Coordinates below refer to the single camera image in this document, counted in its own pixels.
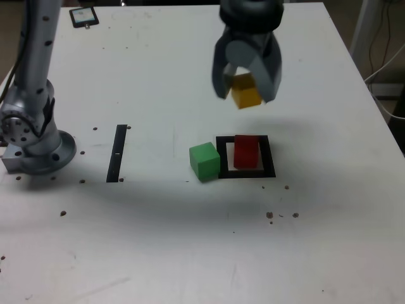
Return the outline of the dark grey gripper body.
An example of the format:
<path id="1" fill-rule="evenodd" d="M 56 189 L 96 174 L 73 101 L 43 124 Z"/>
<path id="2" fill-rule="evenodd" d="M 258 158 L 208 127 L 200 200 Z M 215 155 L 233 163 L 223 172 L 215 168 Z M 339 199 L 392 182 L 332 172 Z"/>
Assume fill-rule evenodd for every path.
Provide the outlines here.
<path id="1" fill-rule="evenodd" d="M 258 49 L 262 57 L 267 57 L 273 51 L 273 42 L 275 35 L 273 32 L 264 34 L 255 34 L 232 30 L 230 27 L 225 27 L 223 35 L 228 37 L 231 41 L 245 41 L 249 45 Z"/>

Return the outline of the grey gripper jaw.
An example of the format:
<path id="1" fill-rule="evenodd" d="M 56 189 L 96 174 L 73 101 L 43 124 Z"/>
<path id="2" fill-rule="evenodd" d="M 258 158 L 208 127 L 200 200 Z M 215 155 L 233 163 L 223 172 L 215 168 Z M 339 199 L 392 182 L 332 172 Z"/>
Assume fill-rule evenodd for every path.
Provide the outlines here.
<path id="1" fill-rule="evenodd" d="M 232 41 L 226 48 L 227 59 L 237 67 L 232 87 L 255 89 L 265 103 L 276 98 L 282 78 L 282 56 L 276 38 L 272 46 L 267 57 L 245 41 Z"/>

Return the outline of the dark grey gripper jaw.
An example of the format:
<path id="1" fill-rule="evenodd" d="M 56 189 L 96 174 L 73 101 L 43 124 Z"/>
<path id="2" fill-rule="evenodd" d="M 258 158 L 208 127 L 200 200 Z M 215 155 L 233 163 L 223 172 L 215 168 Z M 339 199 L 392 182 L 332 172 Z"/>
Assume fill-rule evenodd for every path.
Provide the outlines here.
<path id="1" fill-rule="evenodd" d="M 226 99 L 233 83 L 237 67 L 232 65 L 226 56 L 226 48 L 232 42 L 232 34 L 224 30 L 215 45 L 211 80 L 216 95 Z"/>

